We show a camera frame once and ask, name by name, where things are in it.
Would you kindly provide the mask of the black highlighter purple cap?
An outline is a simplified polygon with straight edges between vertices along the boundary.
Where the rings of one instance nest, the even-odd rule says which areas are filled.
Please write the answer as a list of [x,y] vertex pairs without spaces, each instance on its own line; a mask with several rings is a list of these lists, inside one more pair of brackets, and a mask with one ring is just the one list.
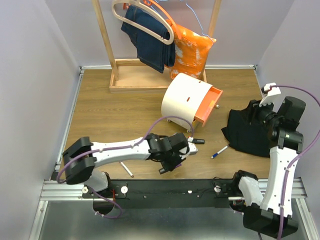
[[[175,167],[175,169],[178,168],[178,167],[181,167],[181,166],[182,166],[182,164],[180,163],[180,164],[178,164],[178,165]],[[159,171],[159,173],[160,173],[161,175],[169,172],[168,169],[164,169],[164,168],[161,168],[161,169],[159,169],[158,171]]]

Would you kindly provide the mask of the white marker dark blue cap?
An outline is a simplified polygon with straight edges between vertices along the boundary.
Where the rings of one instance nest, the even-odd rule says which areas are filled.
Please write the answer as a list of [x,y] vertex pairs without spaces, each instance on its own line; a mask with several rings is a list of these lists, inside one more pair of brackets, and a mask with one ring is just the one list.
[[214,153],[212,156],[211,156],[211,159],[214,159],[216,158],[219,154],[221,154],[223,151],[225,151],[229,146],[226,145],[225,147],[223,147],[222,149],[220,149],[219,151],[217,151],[216,153]]

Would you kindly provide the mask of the white marker brown cap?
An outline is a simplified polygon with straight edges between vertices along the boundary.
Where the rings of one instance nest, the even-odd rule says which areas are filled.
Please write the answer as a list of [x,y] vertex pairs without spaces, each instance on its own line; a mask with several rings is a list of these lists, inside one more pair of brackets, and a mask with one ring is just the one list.
[[134,174],[129,170],[129,168],[121,161],[120,162],[120,165],[123,167],[123,169],[128,173],[128,175],[131,177],[131,178],[134,178]]

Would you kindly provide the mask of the white rounded drawer organizer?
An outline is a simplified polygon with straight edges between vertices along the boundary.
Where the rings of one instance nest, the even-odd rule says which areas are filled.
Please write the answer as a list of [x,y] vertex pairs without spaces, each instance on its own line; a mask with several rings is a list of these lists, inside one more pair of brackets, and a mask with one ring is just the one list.
[[168,86],[161,103],[161,114],[191,132],[208,121],[223,91],[213,85],[179,73]]

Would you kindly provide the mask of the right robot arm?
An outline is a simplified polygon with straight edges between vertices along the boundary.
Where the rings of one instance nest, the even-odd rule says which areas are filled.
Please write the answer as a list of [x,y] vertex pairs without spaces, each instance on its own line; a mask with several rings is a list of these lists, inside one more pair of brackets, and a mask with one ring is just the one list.
[[272,238],[295,233],[298,223],[292,219],[292,189],[295,165],[292,160],[303,150],[304,137],[297,131],[306,108],[303,100],[287,96],[279,110],[273,103],[251,100],[241,116],[247,123],[258,123],[268,131],[270,170],[265,193],[256,175],[239,170],[230,183],[230,191],[243,196],[243,226]]

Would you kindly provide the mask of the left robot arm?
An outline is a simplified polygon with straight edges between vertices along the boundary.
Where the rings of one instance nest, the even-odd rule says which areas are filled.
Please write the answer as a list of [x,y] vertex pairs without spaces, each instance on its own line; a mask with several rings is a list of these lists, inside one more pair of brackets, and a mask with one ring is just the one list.
[[81,137],[62,154],[64,167],[56,180],[60,184],[84,184],[104,198],[111,191],[110,178],[98,167],[127,160],[151,160],[161,164],[159,173],[164,174],[197,151],[183,133],[172,136],[150,133],[134,140],[111,143],[91,142],[89,137]]

